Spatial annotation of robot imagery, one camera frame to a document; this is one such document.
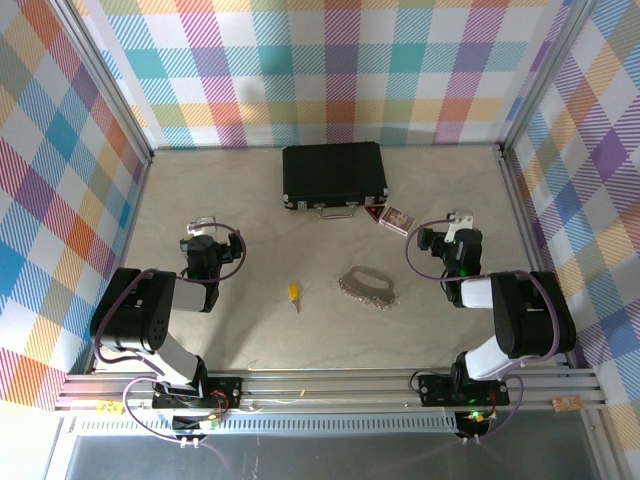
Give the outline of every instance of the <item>cable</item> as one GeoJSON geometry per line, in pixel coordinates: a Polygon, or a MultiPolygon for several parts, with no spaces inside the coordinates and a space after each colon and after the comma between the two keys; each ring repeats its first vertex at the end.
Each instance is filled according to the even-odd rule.
{"type": "Polygon", "coordinates": [[[411,375],[411,378],[409,379],[409,388],[411,390],[413,390],[414,392],[416,392],[417,394],[420,394],[420,390],[418,390],[417,388],[415,388],[413,386],[413,379],[416,378],[416,375],[419,373],[428,373],[429,375],[437,375],[439,377],[447,377],[448,375],[444,375],[442,373],[436,373],[436,372],[430,372],[429,370],[416,370],[415,372],[413,372],[413,375],[411,375]]]}
{"type": "Polygon", "coordinates": [[[524,382],[522,381],[522,378],[518,377],[517,375],[513,375],[509,378],[515,378],[520,384],[520,393],[518,394],[518,400],[516,401],[516,405],[515,407],[513,407],[513,410],[511,410],[511,412],[509,413],[509,416],[500,425],[498,425],[495,428],[495,430],[492,430],[482,435],[480,437],[482,439],[491,438],[494,435],[496,435],[498,432],[503,430],[509,424],[509,422],[513,419],[513,417],[515,417],[516,413],[518,413],[518,409],[520,408],[520,405],[522,405],[522,398],[524,397],[524,382]]]}
{"type": "Polygon", "coordinates": [[[238,237],[238,240],[240,240],[240,245],[242,245],[242,258],[240,259],[240,262],[238,263],[238,266],[235,269],[233,269],[231,271],[231,273],[229,273],[228,275],[223,275],[222,277],[211,278],[211,279],[207,279],[207,280],[198,280],[198,279],[194,279],[194,278],[177,277],[179,280],[182,280],[183,282],[207,284],[207,283],[217,283],[217,282],[221,282],[223,280],[227,280],[228,278],[231,278],[236,273],[238,273],[238,271],[242,268],[242,265],[244,265],[245,260],[247,259],[247,244],[245,243],[244,238],[242,238],[242,235],[240,235],[240,232],[238,230],[236,230],[235,228],[230,227],[229,225],[226,225],[224,223],[218,223],[218,222],[210,222],[210,223],[200,223],[200,224],[198,224],[198,228],[204,228],[204,227],[220,227],[220,228],[224,228],[225,230],[229,230],[231,233],[235,234],[235,236],[238,237]]]}
{"type": "MultiPolygon", "coordinates": [[[[447,274],[447,269],[445,268],[444,271],[442,272],[442,275],[440,275],[440,278],[444,278],[444,276],[447,274]]],[[[444,286],[444,282],[440,282],[440,288],[442,289],[443,292],[447,292],[446,287],[444,286]]]]}
{"type": "MultiPolygon", "coordinates": [[[[152,428],[147,427],[142,422],[142,420],[140,420],[138,417],[136,417],[133,414],[133,411],[131,410],[131,408],[129,408],[129,403],[128,403],[127,397],[129,396],[129,391],[131,390],[131,387],[133,387],[136,383],[140,383],[140,382],[156,382],[156,381],[157,381],[157,379],[154,378],[154,377],[136,377],[133,380],[131,380],[127,384],[127,386],[124,387],[124,391],[122,392],[122,403],[124,404],[124,408],[127,411],[127,413],[131,416],[131,418],[133,419],[134,422],[136,422],[140,427],[142,427],[144,430],[149,432],[154,437],[159,438],[160,440],[165,440],[167,442],[177,443],[179,445],[182,445],[182,440],[178,440],[177,438],[170,437],[168,435],[164,435],[162,433],[156,432],[152,428]]],[[[224,464],[224,466],[227,469],[227,471],[229,472],[229,474],[231,474],[231,466],[229,465],[229,462],[227,462],[227,459],[224,458],[224,455],[222,455],[222,453],[218,449],[216,449],[213,445],[207,445],[206,443],[204,443],[207,438],[208,438],[208,436],[205,437],[201,442],[198,442],[198,445],[202,445],[203,447],[205,447],[208,450],[211,450],[213,453],[215,453],[220,458],[220,460],[224,464]]]]}
{"type": "MultiPolygon", "coordinates": [[[[190,282],[190,283],[214,283],[214,282],[221,282],[223,280],[227,280],[228,278],[233,277],[240,270],[242,265],[244,265],[244,262],[245,262],[245,260],[247,258],[247,245],[246,245],[244,239],[242,238],[242,236],[240,235],[240,232],[238,230],[234,229],[234,228],[231,228],[229,225],[225,225],[224,223],[217,223],[217,222],[203,223],[203,224],[201,224],[199,226],[200,227],[220,227],[220,228],[225,228],[225,229],[231,231],[232,233],[234,233],[238,237],[238,239],[240,240],[240,245],[242,245],[242,258],[240,259],[240,262],[238,263],[238,266],[231,273],[229,273],[228,275],[223,275],[221,277],[214,278],[214,279],[208,279],[208,280],[195,280],[195,279],[181,278],[181,277],[176,277],[176,278],[178,278],[180,280],[183,280],[185,282],[190,282]]],[[[106,358],[104,355],[102,355],[102,352],[100,351],[100,347],[102,346],[102,336],[104,335],[104,332],[105,332],[105,330],[107,328],[107,325],[109,325],[109,322],[111,321],[111,318],[113,317],[115,312],[124,303],[126,298],[133,291],[133,289],[136,288],[136,286],[138,285],[138,282],[140,282],[140,280],[142,280],[144,277],[146,277],[150,273],[154,273],[154,272],[157,272],[157,271],[158,270],[155,269],[155,268],[148,268],[148,269],[143,270],[142,272],[140,272],[133,279],[133,281],[129,285],[127,285],[127,288],[125,288],[122,291],[120,296],[116,299],[115,302],[113,302],[113,305],[111,305],[109,310],[107,310],[107,313],[102,318],[102,322],[100,322],[100,325],[98,326],[98,330],[96,331],[96,334],[95,334],[95,337],[94,337],[94,345],[95,345],[95,347],[94,347],[94,355],[101,362],[106,363],[108,365],[113,365],[113,364],[116,364],[116,363],[127,362],[127,361],[130,361],[130,360],[136,360],[136,361],[140,361],[140,362],[144,363],[145,365],[147,365],[157,375],[164,376],[164,372],[159,367],[157,367],[151,361],[147,360],[146,358],[144,358],[142,356],[135,355],[135,356],[125,356],[125,357],[118,357],[118,358],[106,358]]]]}
{"type": "Polygon", "coordinates": [[[453,220],[434,220],[433,222],[427,222],[427,223],[423,223],[422,225],[420,225],[418,228],[416,228],[413,232],[411,232],[409,234],[409,236],[407,237],[407,241],[404,244],[404,256],[407,260],[407,263],[409,264],[409,268],[411,268],[411,270],[414,271],[414,273],[416,273],[416,275],[421,276],[422,278],[426,278],[427,280],[435,280],[437,282],[457,282],[458,280],[471,280],[473,278],[486,278],[487,275],[473,275],[470,277],[448,277],[448,278],[440,278],[440,277],[432,277],[431,275],[426,275],[424,273],[422,273],[421,271],[419,271],[416,267],[413,266],[413,263],[411,263],[411,260],[409,259],[409,245],[411,245],[411,240],[413,240],[413,237],[416,236],[416,234],[422,230],[423,228],[426,227],[430,227],[431,225],[439,225],[441,223],[451,223],[453,222],[453,220]]]}
{"type": "MultiPolygon", "coordinates": [[[[438,278],[438,277],[432,277],[431,275],[425,275],[424,273],[420,272],[418,269],[416,269],[413,266],[413,264],[411,263],[411,260],[409,259],[409,245],[410,245],[411,240],[413,239],[413,237],[415,237],[416,233],[418,231],[420,231],[421,229],[429,227],[431,225],[438,225],[438,224],[441,224],[441,223],[451,223],[451,222],[452,222],[452,220],[449,220],[449,219],[447,219],[447,220],[435,220],[433,222],[427,222],[427,223],[424,223],[424,224],[420,225],[418,228],[416,228],[413,232],[411,232],[409,234],[409,236],[407,237],[407,241],[405,243],[405,248],[404,248],[405,258],[407,260],[407,263],[409,264],[409,268],[411,268],[411,270],[413,270],[417,275],[421,276],[422,278],[426,278],[427,280],[434,280],[434,281],[437,281],[437,282],[441,282],[441,284],[442,284],[442,282],[456,282],[456,281],[459,281],[459,280],[472,280],[472,279],[489,277],[488,274],[483,274],[483,275],[472,275],[472,276],[469,276],[469,277],[438,278]]],[[[514,364],[511,364],[511,365],[508,365],[504,369],[502,369],[499,372],[497,372],[496,373],[496,377],[498,378],[498,380],[503,378],[508,373],[516,370],[517,368],[524,368],[525,366],[533,364],[533,363],[540,363],[540,362],[545,362],[545,361],[549,360],[551,357],[553,357],[556,354],[556,352],[558,351],[558,347],[560,345],[560,321],[558,320],[558,312],[556,311],[556,308],[553,305],[553,301],[551,300],[551,297],[549,296],[547,291],[544,289],[542,284],[538,281],[537,278],[535,278],[533,275],[531,275],[530,272],[526,272],[524,270],[513,270],[513,271],[505,272],[505,273],[512,273],[514,275],[521,275],[521,276],[527,277],[527,279],[529,281],[531,281],[533,286],[536,287],[536,290],[538,290],[538,293],[540,294],[540,296],[544,300],[544,303],[545,303],[545,305],[547,307],[547,310],[549,311],[549,315],[551,316],[551,326],[552,326],[552,329],[553,329],[553,341],[551,342],[551,348],[549,349],[549,351],[546,354],[544,354],[542,357],[526,358],[526,359],[521,360],[520,363],[514,363],[514,364]]]]}

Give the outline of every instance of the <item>yellow label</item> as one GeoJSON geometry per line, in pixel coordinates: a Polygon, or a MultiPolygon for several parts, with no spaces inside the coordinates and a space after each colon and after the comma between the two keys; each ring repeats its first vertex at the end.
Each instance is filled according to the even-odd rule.
{"type": "Polygon", "coordinates": [[[111,400],[98,400],[96,412],[112,415],[122,415],[124,413],[124,403],[113,402],[111,400]]]}

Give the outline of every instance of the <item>wire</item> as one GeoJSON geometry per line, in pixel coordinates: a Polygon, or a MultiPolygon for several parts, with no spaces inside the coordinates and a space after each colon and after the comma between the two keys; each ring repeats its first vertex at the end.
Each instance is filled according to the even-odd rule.
{"type": "MultiPolygon", "coordinates": [[[[242,258],[240,259],[240,262],[238,263],[238,266],[231,273],[229,273],[228,275],[223,275],[222,277],[218,277],[218,278],[214,278],[214,279],[208,279],[208,280],[195,280],[195,279],[182,278],[182,277],[176,277],[176,278],[178,278],[180,280],[183,280],[185,282],[190,282],[190,283],[214,283],[214,282],[221,282],[223,280],[227,280],[228,278],[233,277],[240,270],[240,268],[242,268],[242,265],[244,265],[244,262],[247,259],[247,245],[246,245],[244,239],[242,238],[242,236],[240,235],[240,232],[238,230],[234,229],[234,228],[231,228],[229,225],[225,225],[224,223],[217,223],[217,222],[203,223],[203,224],[201,224],[199,226],[200,227],[220,227],[220,228],[225,228],[225,229],[231,231],[240,240],[240,244],[242,245],[242,258]]],[[[154,273],[154,272],[157,272],[157,271],[158,270],[156,268],[148,268],[148,269],[143,270],[142,272],[140,272],[138,275],[136,275],[136,277],[133,279],[133,281],[129,285],[127,285],[127,287],[122,291],[122,293],[116,299],[116,301],[113,302],[113,305],[111,305],[109,310],[107,310],[107,313],[102,318],[102,322],[100,322],[100,325],[98,326],[98,330],[96,331],[96,334],[95,334],[95,337],[94,337],[94,345],[95,345],[95,347],[94,347],[94,350],[93,350],[94,355],[101,362],[106,363],[108,365],[113,365],[113,364],[116,364],[116,363],[127,362],[127,361],[130,361],[130,360],[136,360],[136,361],[142,362],[145,365],[147,365],[157,375],[164,376],[164,372],[159,367],[157,367],[156,365],[153,364],[153,362],[149,361],[148,359],[146,359],[146,358],[144,358],[144,357],[142,357],[140,355],[125,356],[125,357],[118,357],[118,358],[106,358],[104,355],[102,355],[102,352],[100,351],[100,347],[102,346],[102,336],[104,335],[104,332],[107,329],[107,325],[109,325],[109,322],[113,318],[113,315],[115,314],[115,312],[124,303],[124,301],[129,296],[129,294],[136,288],[136,286],[138,285],[140,280],[145,278],[150,273],[154,273]]]]}
{"type": "Polygon", "coordinates": [[[491,397],[491,403],[493,404],[490,415],[493,415],[494,413],[498,413],[498,408],[496,407],[496,394],[491,392],[489,396],[491,397]]]}
{"type": "MultiPolygon", "coordinates": [[[[405,258],[407,260],[407,263],[409,264],[409,268],[411,268],[411,270],[413,270],[417,275],[421,276],[422,278],[426,278],[427,280],[434,280],[434,281],[441,282],[441,283],[442,282],[457,282],[459,280],[472,280],[472,279],[489,277],[488,274],[483,274],[483,275],[472,275],[472,276],[468,276],[468,277],[438,278],[438,277],[433,277],[431,275],[426,275],[426,274],[420,272],[411,263],[411,260],[409,259],[409,245],[410,245],[411,240],[413,239],[413,237],[416,236],[416,233],[419,232],[421,229],[429,227],[431,225],[438,225],[438,224],[441,224],[441,223],[451,223],[452,221],[453,220],[446,219],[446,220],[434,220],[433,222],[427,222],[427,223],[424,223],[424,224],[420,225],[418,228],[416,228],[413,232],[411,232],[409,234],[409,236],[407,237],[407,241],[405,243],[405,247],[404,247],[405,258]]],[[[518,368],[524,368],[525,366],[531,365],[533,363],[540,363],[540,362],[545,362],[545,361],[549,360],[551,357],[553,357],[556,354],[556,352],[558,351],[558,347],[560,346],[560,321],[558,320],[558,312],[556,311],[556,308],[553,305],[553,301],[551,300],[551,297],[549,296],[547,291],[544,289],[542,284],[530,272],[526,272],[524,270],[512,270],[512,271],[504,272],[504,273],[512,273],[514,275],[520,275],[520,276],[527,277],[527,279],[533,284],[533,286],[536,287],[536,290],[538,290],[538,293],[540,294],[540,296],[544,300],[544,303],[545,303],[545,305],[547,307],[547,310],[549,311],[549,315],[551,316],[551,326],[552,326],[552,329],[553,329],[553,341],[551,342],[551,348],[549,348],[549,351],[546,354],[544,354],[542,357],[526,358],[526,359],[521,360],[519,363],[513,363],[511,365],[506,366],[502,370],[498,371],[496,373],[496,377],[498,378],[498,380],[500,380],[505,375],[507,375],[508,373],[510,373],[510,372],[512,372],[512,371],[514,371],[514,370],[516,370],[518,368]]]]}
{"type": "Polygon", "coordinates": [[[228,278],[231,278],[236,273],[238,273],[238,271],[242,268],[242,265],[244,265],[245,260],[247,259],[247,244],[245,243],[244,238],[242,238],[242,235],[240,235],[240,232],[238,230],[230,227],[229,225],[226,225],[224,223],[218,223],[218,222],[198,224],[198,228],[204,228],[204,227],[220,227],[220,228],[224,228],[225,230],[229,230],[231,233],[235,234],[235,236],[238,237],[238,240],[240,240],[240,245],[242,245],[242,258],[240,259],[238,266],[235,269],[233,269],[231,273],[227,275],[223,275],[222,277],[218,277],[218,278],[206,279],[206,280],[177,277],[179,280],[182,280],[183,282],[207,284],[207,283],[217,283],[223,280],[227,280],[228,278]]]}
{"type": "Polygon", "coordinates": [[[411,390],[413,390],[414,392],[416,392],[417,394],[420,394],[420,390],[418,390],[417,388],[415,388],[413,386],[413,379],[416,378],[416,375],[418,375],[419,373],[428,373],[429,375],[437,375],[438,377],[447,377],[448,376],[448,375],[444,375],[442,373],[430,372],[429,370],[416,370],[415,372],[413,372],[413,375],[411,375],[411,378],[409,379],[409,388],[411,390]]]}
{"type": "Polygon", "coordinates": [[[124,408],[127,411],[127,413],[129,415],[131,415],[131,418],[133,419],[134,422],[136,422],[138,425],[140,425],[143,429],[145,429],[147,432],[149,432],[151,435],[153,435],[156,438],[159,438],[161,440],[166,440],[167,442],[172,442],[172,443],[181,443],[180,440],[178,440],[177,438],[174,437],[170,437],[168,435],[164,435],[162,433],[158,433],[155,430],[153,430],[152,428],[147,427],[142,420],[140,420],[138,417],[136,417],[133,414],[133,411],[131,410],[131,408],[129,407],[129,403],[127,401],[127,397],[129,396],[129,390],[131,390],[131,387],[133,387],[136,383],[140,383],[140,382],[157,382],[158,379],[155,377],[136,377],[133,380],[131,380],[126,387],[124,387],[124,391],[122,392],[122,403],[124,404],[124,408]]]}
{"type": "MultiPolygon", "coordinates": [[[[440,278],[444,278],[444,276],[447,274],[447,269],[445,268],[444,271],[442,272],[442,275],[440,275],[440,278]]],[[[444,286],[444,282],[440,282],[440,288],[442,289],[443,292],[447,292],[447,289],[444,286]]]]}
{"type": "MultiPolygon", "coordinates": [[[[164,435],[162,433],[156,432],[154,429],[147,427],[144,422],[142,422],[142,420],[140,420],[138,417],[136,417],[133,414],[133,411],[131,410],[131,408],[129,407],[129,403],[128,403],[128,396],[129,396],[129,391],[131,390],[131,387],[133,387],[136,383],[140,383],[140,382],[156,382],[157,378],[154,377],[136,377],[133,380],[131,380],[126,387],[124,387],[124,391],[122,392],[122,403],[124,404],[124,408],[127,411],[127,413],[131,416],[131,418],[133,419],[134,422],[136,422],[140,427],[142,427],[144,430],[146,430],[147,432],[149,432],[151,435],[153,435],[156,438],[159,438],[160,440],[165,440],[167,442],[171,442],[171,443],[177,443],[179,445],[182,445],[182,440],[178,440],[175,437],[170,437],[168,435],[164,435]]],[[[209,437],[205,437],[202,442],[199,442],[199,445],[202,445],[203,447],[207,448],[208,450],[211,450],[213,453],[215,453],[220,460],[222,461],[222,463],[224,464],[225,468],[227,469],[227,471],[229,472],[229,474],[231,474],[231,466],[229,465],[229,462],[227,462],[227,459],[224,457],[224,455],[222,455],[222,453],[216,449],[213,445],[207,445],[206,443],[204,443],[207,438],[209,437]]]]}
{"type": "MultiPolygon", "coordinates": [[[[209,396],[211,396],[211,397],[213,397],[214,395],[216,397],[216,400],[218,401],[218,415],[220,415],[220,421],[222,422],[223,415],[229,411],[229,407],[231,406],[229,404],[229,397],[222,390],[214,390],[213,392],[211,392],[209,394],[209,396]],[[225,400],[225,408],[224,408],[224,410],[222,408],[222,402],[220,401],[220,397],[224,398],[224,400],[225,400]]],[[[212,412],[208,413],[207,415],[204,415],[202,418],[199,418],[195,422],[192,422],[192,423],[189,423],[187,425],[184,425],[183,427],[180,427],[180,429],[181,430],[188,430],[190,428],[193,428],[193,427],[199,425],[200,422],[210,419],[211,415],[215,415],[215,413],[216,413],[215,411],[212,411],[212,412]]]]}
{"type": "Polygon", "coordinates": [[[498,432],[504,430],[504,428],[509,424],[509,422],[511,422],[513,417],[516,416],[516,413],[518,413],[518,410],[520,409],[520,405],[522,405],[522,399],[524,397],[524,382],[522,381],[522,378],[518,377],[517,375],[512,375],[509,378],[516,379],[520,384],[520,393],[518,394],[518,400],[516,401],[516,405],[515,407],[513,407],[513,410],[511,410],[511,412],[509,413],[509,416],[500,425],[498,425],[495,428],[495,430],[491,430],[490,432],[487,432],[484,435],[482,435],[482,437],[480,437],[482,439],[491,438],[494,435],[496,435],[498,432]]]}
{"type": "Polygon", "coordinates": [[[457,282],[459,280],[470,280],[473,278],[486,278],[487,275],[473,275],[470,277],[447,277],[447,278],[433,277],[431,275],[426,275],[422,273],[413,265],[413,263],[411,263],[411,259],[409,258],[409,245],[411,245],[411,240],[413,240],[413,237],[415,237],[416,234],[423,228],[430,227],[431,225],[439,225],[441,223],[451,223],[451,222],[453,222],[453,220],[446,219],[446,220],[434,220],[433,222],[423,223],[422,225],[420,225],[418,228],[416,228],[413,232],[409,234],[409,236],[407,237],[407,241],[404,244],[404,255],[407,260],[407,263],[409,264],[409,268],[411,268],[411,270],[413,270],[416,275],[419,275],[422,278],[426,278],[427,280],[435,280],[437,282],[457,282]]]}

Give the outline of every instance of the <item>black briefcase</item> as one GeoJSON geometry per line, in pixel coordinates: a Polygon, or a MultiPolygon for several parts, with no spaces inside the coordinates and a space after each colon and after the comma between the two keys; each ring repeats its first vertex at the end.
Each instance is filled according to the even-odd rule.
{"type": "Polygon", "coordinates": [[[375,142],[287,147],[282,151],[284,206],[290,210],[378,205],[389,191],[375,142]]]}

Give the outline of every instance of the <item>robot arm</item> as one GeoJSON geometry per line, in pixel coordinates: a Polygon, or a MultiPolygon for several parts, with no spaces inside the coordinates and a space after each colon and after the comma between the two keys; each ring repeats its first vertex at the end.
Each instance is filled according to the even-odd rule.
{"type": "MultiPolygon", "coordinates": [[[[174,272],[149,273],[115,310],[96,348],[106,346],[147,358],[158,370],[154,384],[158,397],[165,395],[194,406],[210,402],[211,392],[220,390],[220,385],[209,381],[204,361],[169,334],[171,310],[211,311],[219,295],[215,280],[220,278],[221,267],[239,258],[243,247],[235,233],[229,235],[228,244],[218,243],[210,235],[189,234],[180,241],[180,249],[187,260],[183,273],[188,279],[206,283],[179,280],[174,272]]],[[[92,318],[92,339],[107,311],[140,273],[131,268],[116,270],[92,318]]]]}
{"type": "MultiPolygon", "coordinates": [[[[459,308],[493,310],[495,335],[480,347],[461,353],[451,367],[454,393],[466,385],[500,380],[510,366],[525,358],[541,357],[549,352],[554,340],[549,309],[537,288],[528,278],[515,273],[494,273],[483,278],[460,277],[480,274],[482,233],[473,229],[471,212],[449,214],[448,232],[423,228],[418,247],[441,258],[443,278],[459,278],[443,283],[447,299],[459,308]]],[[[559,323],[557,353],[575,347],[576,329],[564,296],[553,272],[531,272],[549,295],[559,323]]]]}

